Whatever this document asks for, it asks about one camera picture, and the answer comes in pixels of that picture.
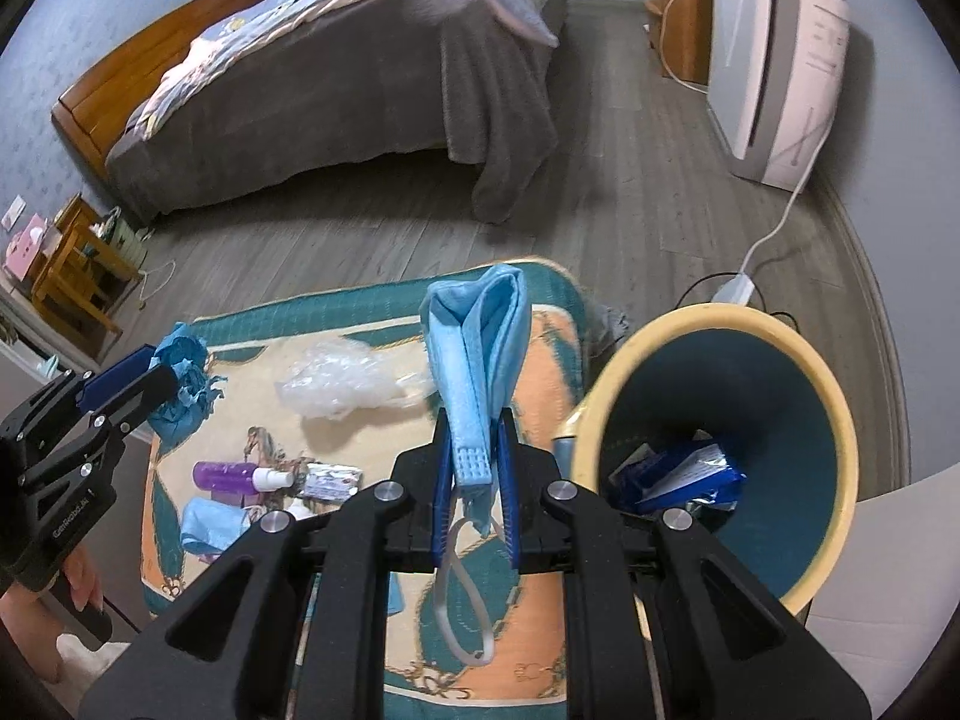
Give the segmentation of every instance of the gray blanket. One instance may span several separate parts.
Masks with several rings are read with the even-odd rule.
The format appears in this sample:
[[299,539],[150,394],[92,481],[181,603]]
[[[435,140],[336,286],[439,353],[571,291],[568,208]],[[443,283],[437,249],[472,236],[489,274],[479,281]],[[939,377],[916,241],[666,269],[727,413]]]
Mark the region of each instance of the gray blanket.
[[[559,32],[566,0],[548,0]],[[369,0],[240,60],[143,141],[107,156],[142,220],[278,184],[296,173],[445,144],[483,165],[479,220],[507,218],[556,146],[551,50],[507,32],[480,0]]]

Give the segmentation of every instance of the crumpled plastic bag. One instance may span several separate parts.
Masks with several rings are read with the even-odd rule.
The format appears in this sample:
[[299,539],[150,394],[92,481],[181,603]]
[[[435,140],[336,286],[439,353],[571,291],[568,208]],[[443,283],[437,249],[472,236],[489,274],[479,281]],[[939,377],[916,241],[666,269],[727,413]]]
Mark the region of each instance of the crumpled plastic bag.
[[325,338],[275,383],[277,398],[306,418],[339,420],[354,409],[414,406],[436,391],[429,370],[400,367],[389,349],[373,349],[352,338]]
[[223,376],[209,377],[206,365],[206,341],[193,334],[190,327],[177,322],[154,351],[150,367],[169,365],[176,373],[179,390],[176,397],[155,410],[147,422],[160,436],[164,449],[172,448],[193,435],[213,412],[213,402],[223,397],[222,389],[213,389]]

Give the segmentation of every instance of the wooden headboard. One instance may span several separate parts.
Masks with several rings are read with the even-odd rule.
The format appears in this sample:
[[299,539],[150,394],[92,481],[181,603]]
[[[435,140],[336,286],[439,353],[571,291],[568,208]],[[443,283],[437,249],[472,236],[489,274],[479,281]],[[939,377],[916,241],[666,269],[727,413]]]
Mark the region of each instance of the wooden headboard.
[[107,180],[107,153],[127,119],[150,98],[166,71],[186,59],[203,30],[261,0],[194,0],[133,35],[77,79],[54,104],[54,123]]

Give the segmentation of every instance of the wooden floor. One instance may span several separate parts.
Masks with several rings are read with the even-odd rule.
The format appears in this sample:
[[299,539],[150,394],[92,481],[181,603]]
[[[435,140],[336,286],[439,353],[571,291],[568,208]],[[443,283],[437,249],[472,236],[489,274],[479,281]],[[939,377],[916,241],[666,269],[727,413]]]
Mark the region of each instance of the wooden floor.
[[[126,332],[107,360],[157,341],[178,319],[531,253],[565,266],[637,327],[673,308],[694,280],[735,271],[776,224],[786,193],[727,172],[704,97],[659,76],[643,21],[637,9],[571,3],[549,76],[560,148],[506,224],[470,217],[474,168],[441,151],[314,170],[171,215],[157,226],[148,266],[173,258],[176,273],[143,311],[136,296],[118,309]],[[899,487],[901,473],[874,317],[841,233],[807,193],[757,252],[754,276],[768,309],[794,314],[846,391],[860,495],[869,497]]]

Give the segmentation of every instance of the clear plastic bag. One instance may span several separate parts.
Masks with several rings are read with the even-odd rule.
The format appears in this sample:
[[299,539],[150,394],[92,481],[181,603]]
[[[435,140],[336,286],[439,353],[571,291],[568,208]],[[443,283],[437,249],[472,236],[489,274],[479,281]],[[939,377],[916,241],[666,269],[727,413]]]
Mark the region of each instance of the clear plastic bag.
[[436,391],[429,367],[410,368],[409,355],[331,337],[307,349],[275,386],[280,403],[293,412],[343,419],[354,409],[414,406]]

